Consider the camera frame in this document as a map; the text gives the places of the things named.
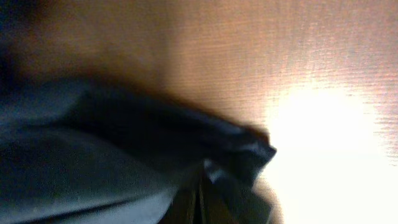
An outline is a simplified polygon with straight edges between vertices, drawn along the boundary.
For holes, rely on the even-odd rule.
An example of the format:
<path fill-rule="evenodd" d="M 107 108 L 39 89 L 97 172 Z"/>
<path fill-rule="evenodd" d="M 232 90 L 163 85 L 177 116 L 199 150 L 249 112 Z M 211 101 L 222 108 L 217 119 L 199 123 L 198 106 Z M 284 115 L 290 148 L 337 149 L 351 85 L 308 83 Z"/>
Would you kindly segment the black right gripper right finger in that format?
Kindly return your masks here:
<path fill-rule="evenodd" d="M 205 176 L 200 180 L 200 220 L 202 224 L 238 224 L 210 179 Z"/>

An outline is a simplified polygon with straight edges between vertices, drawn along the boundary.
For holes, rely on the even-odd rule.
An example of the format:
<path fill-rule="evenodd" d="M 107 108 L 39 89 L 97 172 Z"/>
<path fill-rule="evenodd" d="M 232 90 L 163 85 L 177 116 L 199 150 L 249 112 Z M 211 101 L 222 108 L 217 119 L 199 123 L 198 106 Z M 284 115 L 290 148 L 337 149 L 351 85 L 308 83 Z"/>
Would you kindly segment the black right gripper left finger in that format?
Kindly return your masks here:
<path fill-rule="evenodd" d="M 197 223 L 198 189 L 200 181 L 201 170 L 197 170 L 183 183 L 158 224 Z"/>

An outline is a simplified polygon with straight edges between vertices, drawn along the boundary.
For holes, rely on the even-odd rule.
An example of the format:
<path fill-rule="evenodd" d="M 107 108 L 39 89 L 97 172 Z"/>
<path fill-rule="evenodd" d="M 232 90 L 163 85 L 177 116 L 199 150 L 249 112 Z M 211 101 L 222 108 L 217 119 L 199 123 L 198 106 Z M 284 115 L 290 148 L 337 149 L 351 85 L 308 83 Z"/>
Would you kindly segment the navy blue shorts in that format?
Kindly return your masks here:
<path fill-rule="evenodd" d="M 1 2 L 1 222 L 158 223 L 197 170 L 238 223 L 267 134 L 163 91 L 174 10 L 162 1 Z"/>

